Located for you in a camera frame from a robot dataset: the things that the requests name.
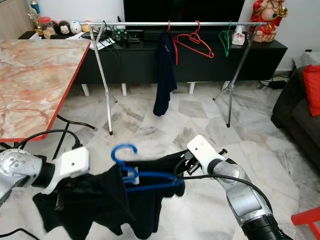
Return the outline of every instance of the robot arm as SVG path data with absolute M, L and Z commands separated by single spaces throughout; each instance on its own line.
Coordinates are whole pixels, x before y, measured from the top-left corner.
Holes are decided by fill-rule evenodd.
M 60 180 L 75 178 L 89 171 L 89 152 L 79 147 L 63 153 L 54 164 L 22 149 L 8 149 L 0 153 L 0 206 L 15 187 L 44 188 L 50 194 Z
M 203 136 L 196 136 L 187 144 L 187 148 L 205 175 L 225 175 L 251 183 L 242 167 L 218 154 Z M 290 239 L 279 229 L 272 210 L 255 189 L 236 180 L 221 177 L 215 179 L 224 188 L 228 204 L 249 240 Z

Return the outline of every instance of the wall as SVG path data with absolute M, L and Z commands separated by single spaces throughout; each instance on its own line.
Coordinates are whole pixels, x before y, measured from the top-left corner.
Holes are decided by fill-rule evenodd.
M 123 0 L 37 0 L 41 16 L 52 20 L 117 21 L 125 19 Z
M 255 0 L 245 0 L 239 21 L 248 21 Z M 275 37 L 286 45 L 286 51 L 278 70 L 291 70 L 292 58 L 306 49 L 320 51 L 320 0 L 287 0 L 283 4 L 288 8 L 288 17 L 282 19 Z
M 124 20 L 123 0 L 38 0 L 42 16 L 53 20 Z M 255 0 L 245 0 L 240 21 L 248 21 Z M 278 70 L 291 70 L 292 57 L 305 49 L 320 51 L 320 0 L 287 0 L 288 17 L 277 28 L 276 39 L 288 47 Z
M 17 39 L 26 31 L 34 29 L 27 11 L 24 0 L 0 2 L 0 40 Z

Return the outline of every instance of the blue hanger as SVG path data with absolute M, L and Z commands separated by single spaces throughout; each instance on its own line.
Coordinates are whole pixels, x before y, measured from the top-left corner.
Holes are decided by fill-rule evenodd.
M 136 169 L 130 166 L 125 166 L 125 162 L 116 158 L 116 151 L 123 148 L 132 148 L 133 152 L 137 154 L 138 149 L 132 144 L 120 144 L 116 146 L 111 152 L 111 158 L 115 161 L 116 164 L 120 165 L 121 172 L 127 173 L 127 176 L 123 176 L 123 182 L 125 184 L 136 184 L 137 178 L 139 177 L 148 177 L 148 178 L 164 178 L 169 179 L 171 182 L 160 183 L 160 184 L 151 184 L 144 186 L 136 186 L 127 188 L 127 192 L 135 192 L 135 191 L 147 191 L 152 189 L 164 189 L 164 188 L 172 188 L 180 186 L 184 183 L 182 179 L 178 179 L 175 175 L 167 172 L 160 171 L 141 171 L 138 172 Z

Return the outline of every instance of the red chair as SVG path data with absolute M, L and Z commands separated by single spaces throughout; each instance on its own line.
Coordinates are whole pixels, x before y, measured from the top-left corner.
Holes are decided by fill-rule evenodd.
M 304 211 L 291 216 L 293 225 L 308 224 L 315 238 L 320 240 L 320 229 L 317 227 L 317 221 L 320 221 L 320 206 L 314 209 Z

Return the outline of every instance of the black cabinet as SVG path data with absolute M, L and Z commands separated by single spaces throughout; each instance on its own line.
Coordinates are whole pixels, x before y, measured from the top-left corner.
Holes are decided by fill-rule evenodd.
M 219 41 L 207 41 L 214 58 L 208 58 L 178 45 L 178 66 L 174 67 L 177 82 L 230 81 L 240 63 L 244 46 L 231 45 L 228 57 Z M 158 43 L 155 41 L 132 43 L 121 47 L 117 44 L 99 50 L 107 83 L 156 83 Z M 207 51 L 196 46 L 199 51 Z M 254 42 L 237 80 L 269 80 L 274 74 L 287 47 L 278 41 Z M 89 50 L 74 80 L 75 84 L 101 84 L 95 52 Z
M 117 51 L 99 52 L 104 77 L 107 83 L 123 83 L 123 74 L 119 53 Z M 87 52 L 82 65 L 74 79 L 75 84 L 102 84 L 102 78 L 98 67 L 95 52 Z

